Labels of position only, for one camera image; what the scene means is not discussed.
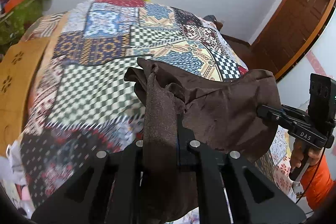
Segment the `green and white checkered patch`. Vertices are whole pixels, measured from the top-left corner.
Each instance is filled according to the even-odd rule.
[[[183,39],[181,32],[177,30],[155,30],[152,28],[143,28],[131,26],[130,45],[146,46],[153,42],[174,42]]]
[[[124,81],[131,66],[138,67],[137,57],[118,58],[97,66],[68,65],[48,122],[103,123],[122,113],[130,117],[144,114],[145,107],[133,91],[134,83]]]

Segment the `person's arm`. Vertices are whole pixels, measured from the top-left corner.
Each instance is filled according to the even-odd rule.
[[[307,189],[307,186],[311,181],[311,178],[313,177],[317,166],[317,164],[314,166],[310,166],[304,173],[300,181],[304,190]],[[317,207],[319,207],[320,203],[327,196],[333,185],[334,181],[330,177],[326,157],[325,155],[323,155],[315,177],[306,191],[308,205],[313,211],[316,210]]]

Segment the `brown door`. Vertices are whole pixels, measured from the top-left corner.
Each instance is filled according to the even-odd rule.
[[[330,0],[284,0],[251,50],[275,75],[311,35]]]

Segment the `black cable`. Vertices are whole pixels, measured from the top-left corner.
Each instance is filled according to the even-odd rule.
[[[310,182],[309,182],[307,188],[303,191],[302,195],[301,195],[300,198],[296,201],[295,204],[297,204],[297,203],[301,200],[301,198],[305,195],[305,193],[307,192],[309,186],[311,185],[311,183],[312,183],[312,181],[313,181],[313,179],[314,179],[314,177],[315,177],[315,175],[316,175],[316,172],[317,172],[318,168],[320,167],[320,163],[321,163],[321,161],[322,161],[322,158],[323,158],[323,155],[324,155],[324,151],[325,151],[325,150],[326,150],[326,148],[324,147],[324,148],[323,148],[323,151],[322,151],[322,154],[321,154],[321,158],[320,158],[320,160],[319,160],[319,163],[317,164],[317,167],[316,167],[315,172],[314,172],[314,174],[313,174],[313,177],[311,178],[311,180],[310,180]]]

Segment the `bed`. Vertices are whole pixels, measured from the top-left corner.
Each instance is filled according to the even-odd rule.
[[[41,44],[42,60],[30,76],[29,116],[17,140],[33,208],[95,151],[118,152],[141,138],[145,107],[123,80],[138,57],[214,81],[247,71],[212,22],[142,0],[80,3],[39,19],[18,45],[41,39],[48,41]],[[279,127],[271,148],[255,164],[295,200],[289,156],[288,134]],[[196,208],[174,223],[198,220]]]

